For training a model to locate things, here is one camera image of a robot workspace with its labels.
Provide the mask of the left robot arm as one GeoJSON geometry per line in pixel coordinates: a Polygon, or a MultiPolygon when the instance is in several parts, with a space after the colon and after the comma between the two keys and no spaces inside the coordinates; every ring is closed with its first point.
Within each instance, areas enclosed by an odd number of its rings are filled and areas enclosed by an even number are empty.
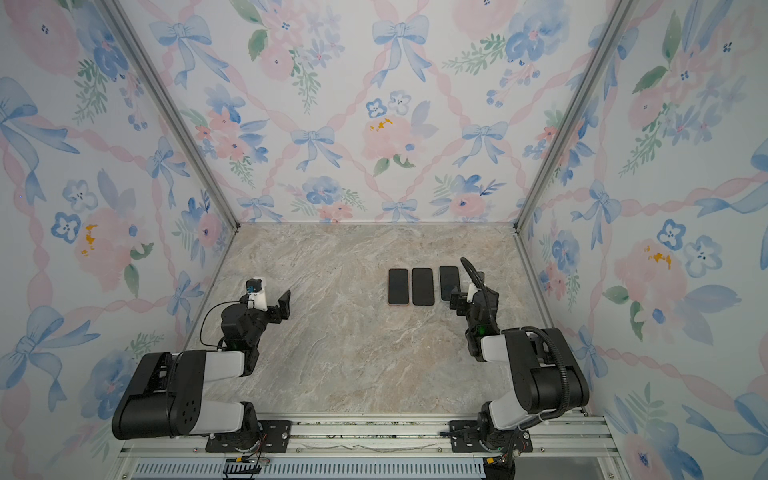
{"type": "Polygon", "coordinates": [[[290,300],[287,290],[269,305],[261,281],[251,279],[240,299],[219,304],[222,338],[212,349],[144,355],[113,414],[114,437],[207,436],[235,450],[255,447],[264,433],[253,405],[206,400],[204,387],[253,373],[261,337],[290,317],[290,300]]]}

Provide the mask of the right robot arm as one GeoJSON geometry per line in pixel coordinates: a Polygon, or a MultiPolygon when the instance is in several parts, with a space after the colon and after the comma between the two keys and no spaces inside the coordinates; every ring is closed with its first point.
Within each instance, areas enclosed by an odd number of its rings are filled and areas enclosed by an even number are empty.
{"type": "Polygon", "coordinates": [[[478,362],[505,364],[512,387],[502,397],[485,403],[473,433],[488,449],[545,421],[587,405],[588,381],[562,332],[533,326],[502,330],[496,322],[499,294],[472,285],[467,292],[454,288],[449,308],[467,321],[469,354],[478,362]]]}

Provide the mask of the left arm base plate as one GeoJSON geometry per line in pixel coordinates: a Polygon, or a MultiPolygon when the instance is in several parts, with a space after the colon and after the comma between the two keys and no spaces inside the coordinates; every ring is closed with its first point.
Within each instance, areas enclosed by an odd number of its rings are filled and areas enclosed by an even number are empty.
{"type": "Polygon", "coordinates": [[[286,453],[293,424],[289,420],[262,420],[239,431],[209,437],[206,453],[286,453]]]}

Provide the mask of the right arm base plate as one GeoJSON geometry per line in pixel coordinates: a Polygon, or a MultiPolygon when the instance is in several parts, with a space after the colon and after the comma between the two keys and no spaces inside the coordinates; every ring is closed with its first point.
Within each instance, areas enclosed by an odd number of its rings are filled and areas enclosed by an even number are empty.
{"type": "Polygon", "coordinates": [[[448,423],[448,430],[441,432],[440,436],[450,440],[453,453],[488,453],[495,456],[533,451],[527,432],[481,427],[477,420],[452,420],[448,423]]]}

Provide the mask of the aluminium rail frame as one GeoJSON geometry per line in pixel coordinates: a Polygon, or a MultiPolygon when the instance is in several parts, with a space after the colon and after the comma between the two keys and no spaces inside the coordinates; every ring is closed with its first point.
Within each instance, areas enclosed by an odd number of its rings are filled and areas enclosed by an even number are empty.
{"type": "Polygon", "coordinates": [[[485,479],[514,465],[519,479],[626,479],[607,422],[576,410],[527,431],[531,453],[453,453],[437,414],[263,414],[289,420],[286,453],[206,453],[200,437],[130,440],[111,479],[485,479]]]}

